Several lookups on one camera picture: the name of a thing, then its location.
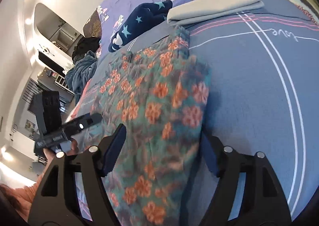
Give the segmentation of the left forearm peach sleeve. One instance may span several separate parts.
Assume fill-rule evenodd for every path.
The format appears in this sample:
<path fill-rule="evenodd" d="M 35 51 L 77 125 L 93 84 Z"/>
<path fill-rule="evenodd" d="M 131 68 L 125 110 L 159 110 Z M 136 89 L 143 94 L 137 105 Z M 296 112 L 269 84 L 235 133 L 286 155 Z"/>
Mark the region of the left forearm peach sleeve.
<path fill-rule="evenodd" d="M 46 166 L 44 168 L 43 173 L 38 177 L 37 182 L 33 184 L 31 187 L 24 186 L 23 188 L 16 188 L 14 189 L 14 196 L 16 199 L 19 201 L 21 208 L 20 211 L 21 213 L 28 218 L 29 217 L 29 212 L 31 209 L 31 205 L 33 203 L 33 200 L 35 198 L 37 189 L 44 177 L 44 174 L 48 170 L 49 166 Z"/>

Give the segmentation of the left hand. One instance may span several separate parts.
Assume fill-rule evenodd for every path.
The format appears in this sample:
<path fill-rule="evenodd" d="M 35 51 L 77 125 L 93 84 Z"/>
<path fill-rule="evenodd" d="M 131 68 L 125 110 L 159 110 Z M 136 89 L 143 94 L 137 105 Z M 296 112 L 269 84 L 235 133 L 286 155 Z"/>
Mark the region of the left hand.
<path fill-rule="evenodd" d="M 55 153 L 54 151 L 52 151 L 51 149 L 48 149 L 48 148 L 44 148 L 43 153 L 47 159 L 46 166 L 49 166 L 54 158 L 61 158 L 61 157 L 66 156 L 66 155 L 76 155 L 78 153 L 78 144 L 77 144 L 77 141 L 72 138 L 70 150 L 67 151 L 66 153 L 64 153 L 64 152 Z"/>

